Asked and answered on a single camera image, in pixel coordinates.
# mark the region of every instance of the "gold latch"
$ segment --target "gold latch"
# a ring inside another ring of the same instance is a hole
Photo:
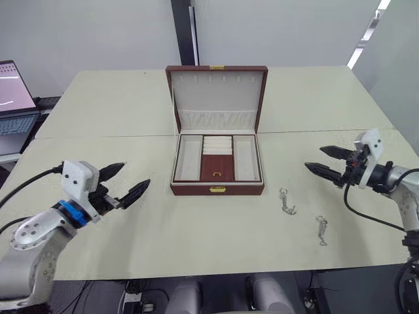
[[[225,193],[226,190],[225,186],[212,186],[209,188],[211,193]]]
[[[210,65],[210,70],[224,70],[224,65]]]

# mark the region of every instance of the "laptop keyboard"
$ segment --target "laptop keyboard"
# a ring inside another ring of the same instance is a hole
[[[25,133],[29,130],[36,116],[24,116],[11,118],[9,120],[0,120],[0,136]]]

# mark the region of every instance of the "white wall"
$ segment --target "white wall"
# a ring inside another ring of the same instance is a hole
[[[201,64],[346,65],[379,0],[195,0]]]
[[[60,95],[82,70],[180,64],[170,0],[1,0],[6,59],[33,96]]]
[[[419,4],[393,0],[353,68],[419,154]]]

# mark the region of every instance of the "brown leather jewelry box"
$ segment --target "brown leather jewelry box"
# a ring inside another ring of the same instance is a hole
[[[175,195],[260,195],[257,127],[267,67],[166,68],[179,141]]]

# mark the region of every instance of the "laptop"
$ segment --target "laptop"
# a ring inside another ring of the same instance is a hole
[[[0,61],[0,155],[21,151],[38,116],[16,64]]]

